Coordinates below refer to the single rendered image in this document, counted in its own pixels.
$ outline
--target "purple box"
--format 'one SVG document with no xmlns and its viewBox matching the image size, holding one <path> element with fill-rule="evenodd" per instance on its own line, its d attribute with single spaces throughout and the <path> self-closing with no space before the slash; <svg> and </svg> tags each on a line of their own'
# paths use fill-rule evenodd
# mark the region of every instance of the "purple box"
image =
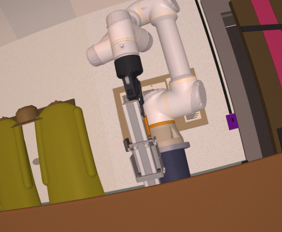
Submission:
<svg viewBox="0 0 282 232">
<path fill-rule="evenodd" d="M 229 130 L 239 128 L 236 114 L 226 115 Z"/>
</svg>

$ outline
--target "hat brim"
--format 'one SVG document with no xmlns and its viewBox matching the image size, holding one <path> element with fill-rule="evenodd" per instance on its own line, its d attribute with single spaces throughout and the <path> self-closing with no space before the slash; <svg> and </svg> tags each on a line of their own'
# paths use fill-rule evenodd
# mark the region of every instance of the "hat brim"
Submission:
<svg viewBox="0 0 282 232">
<path fill-rule="evenodd" d="M 28 123 L 31 123 L 31 122 L 35 122 L 35 121 L 38 121 L 42 118 L 34 118 L 34 119 L 31 119 L 29 121 L 26 121 L 26 122 L 22 122 L 22 123 L 18 123 L 18 124 L 15 124 L 14 126 L 12 126 L 11 128 L 14 128 L 14 127 L 19 127 L 19 126 L 23 126 L 25 124 L 28 124 Z"/>
</svg>

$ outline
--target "black cable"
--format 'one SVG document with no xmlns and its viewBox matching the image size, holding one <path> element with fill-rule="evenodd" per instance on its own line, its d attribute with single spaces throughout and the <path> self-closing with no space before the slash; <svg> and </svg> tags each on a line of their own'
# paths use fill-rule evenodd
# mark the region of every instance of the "black cable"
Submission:
<svg viewBox="0 0 282 232">
<path fill-rule="evenodd" d="M 196 5 L 197 5 L 197 8 L 198 8 L 201 20 L 202 20 L 202 24 L 203 24 L 205 33 L 207 34 L 207 37 L 208 37 L 208 41 L 209 41 L 209 44 L 210 44 L 210 47 L 211 47 L 213 58 L 214 58 L 214 61 L 215 61 L 215 64 L 216 64 L 216 68 L 217 68 L 217 71 L 218 71 L 219 79 L 220 79 L 220 82 L 221 82 L 222 87 L 223 87 L 223 92 L 224 92 L 225 99 L 226 99 L 226 102 L 227 102 L 227 107 L 228 107 L 228 110 L 229 110 L 229 114 L 232 114 L 230 103 L 229 103 L 229 99 L 228 99 L 228 96 L 227 96 L 226 87 L 225 87 L 225 84 L 224 84 L 224 81 L 223 81 L 222 74 L 221 74 L 220 69 L 219 69 L 219 65 L 218 65 L 217 58 L 216 58 L 216 55 L 215 55 L 215 51 L 214 51 L 214 48 L 213 48 L 213 45 L 212 45 L 212 42 L 211 42 L 211 39 L 210 39 L 210 35 L 209 35 L 209 32 L 208 32 L 207 26 L 205 24 L 202 12 L 201 12 L 201 8 L 200 8 L 200 5 L 199 5 L 199 2 L 198 2 L 198 0 L 195 0 L 195 1 L 196 1 Z"/>
</svg>

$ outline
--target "white wall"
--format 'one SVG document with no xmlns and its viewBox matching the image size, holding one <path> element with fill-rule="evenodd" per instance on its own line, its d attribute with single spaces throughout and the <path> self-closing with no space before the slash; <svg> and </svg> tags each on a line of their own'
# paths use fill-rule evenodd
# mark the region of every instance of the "white wall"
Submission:
<svg viewBox="0 0 282 232">
<path fill-rule="evenodd" d="M 123 83 L 113 62 L 92 67 L 86 50 L 107 32 L 108 13 L 127 8 L 122 3 L 78 17 L 0 47 L 0 118 L 12 117 L 19 108 L 45 107 L 55 100 L 75 98 L 83 109 L 97 170 L 105 192 L 129 188 L 136 183 L 129 156 L 123 146 L 113 88 Z M 209 124 L 182 131 L 191 147 L 186 149 L 191 173 L 245 160 L 238 129 L 229 131 L 226 101 L 210 46 L 195 3 L 177 0 L 178 28 L 191 68 L 202 80 L 208 97 Z M 150 51 L 142 54 L 144 72 L 139 79 L 168 72 L 155 27 L 144 26 L 153 38 Z M 34 124 L 23 126 L 30 162 L 38 157 Z M 48 202 L 40 168 L 32 165 L 42 202 Z"/>
</svg>

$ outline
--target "pink stripe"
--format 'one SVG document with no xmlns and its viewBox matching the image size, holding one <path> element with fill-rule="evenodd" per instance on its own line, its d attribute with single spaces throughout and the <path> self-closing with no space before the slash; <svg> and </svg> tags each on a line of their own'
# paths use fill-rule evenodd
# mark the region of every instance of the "pink stripe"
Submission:
<svg viewBox="0 0 282 232">
<path fill-rule="evenodd" d="M 278 24 L 269 0 L 251 0 L 260 25 Z"/>
<path fill-rule="evenodd" d="M 277 24 L 277 19 L 269 0 L 251 0 L 260 24 Z M 282 31 L 263 31 L 273 63 L 282 87 Z"/>
</svg>

